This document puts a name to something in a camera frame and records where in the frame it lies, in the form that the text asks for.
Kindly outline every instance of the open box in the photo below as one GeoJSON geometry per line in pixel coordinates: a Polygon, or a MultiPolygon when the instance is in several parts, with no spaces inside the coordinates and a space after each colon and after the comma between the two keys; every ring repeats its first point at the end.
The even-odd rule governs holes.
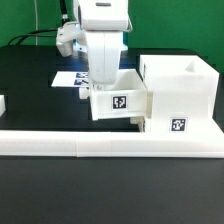
{"type": "Polygon", "coordinates": [[[104,91],[90,88],[93,120],[145,116],[147,89],[136,70],[119,70],[115,84],[104,91]]]}

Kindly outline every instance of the black table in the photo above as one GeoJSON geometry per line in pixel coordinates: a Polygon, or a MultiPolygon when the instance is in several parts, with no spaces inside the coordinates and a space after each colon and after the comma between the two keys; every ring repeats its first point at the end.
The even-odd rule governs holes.
{"type": "MultiPolygon", "coordinates": [[[[121,67],[135,68],[140,53],[180,52],[194,54],[131,49],[121,67]]],[[[62,58],[54,47],[0,48],[0,94],[7,100],[0,129],[136,131],[128,119],[92,122],[76,90],[50,87],[56,71],[86,69],[85,59],[62,58]]],[[[214,114],[222,129],[223,83],[221,76],[214,114]]],[[[0,220],[222,224],[224,160],[0,157],[0,220]]]]}

